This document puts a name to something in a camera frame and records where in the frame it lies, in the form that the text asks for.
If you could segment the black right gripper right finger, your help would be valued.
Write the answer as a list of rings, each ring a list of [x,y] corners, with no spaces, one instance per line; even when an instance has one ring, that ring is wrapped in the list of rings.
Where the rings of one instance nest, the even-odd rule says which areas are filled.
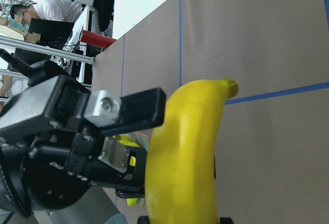
[[[234,224],[234,221],[230,217],[220,217],[219,224]]]

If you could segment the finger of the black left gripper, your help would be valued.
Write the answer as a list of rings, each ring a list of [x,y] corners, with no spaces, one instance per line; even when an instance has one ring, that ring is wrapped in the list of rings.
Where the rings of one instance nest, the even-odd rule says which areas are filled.
[[[100,90],[90,94],[84,119],[104,136],[123,134],[161,126],[165,106],[166,93],[160,87],[124,97]]]
[[[105,137],[97,158],[88,163],[89,184],[115,189],[119,198],[145,198],[147,152],[144,135]]]

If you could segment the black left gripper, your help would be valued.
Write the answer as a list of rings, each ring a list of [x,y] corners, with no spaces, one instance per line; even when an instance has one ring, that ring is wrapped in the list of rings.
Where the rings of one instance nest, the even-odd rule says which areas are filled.
[[[52,61],[11,66],[29,82],[1,112],[1,209],[28,218],[64,209],[89,189],[83,169],[98,129],[86,112],[95,94]]]

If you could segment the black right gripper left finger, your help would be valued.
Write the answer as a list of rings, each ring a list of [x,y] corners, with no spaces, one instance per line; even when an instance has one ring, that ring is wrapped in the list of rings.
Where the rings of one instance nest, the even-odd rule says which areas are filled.
[[[139,216],[137,220],[137,224],[149,224],[148,216]]]

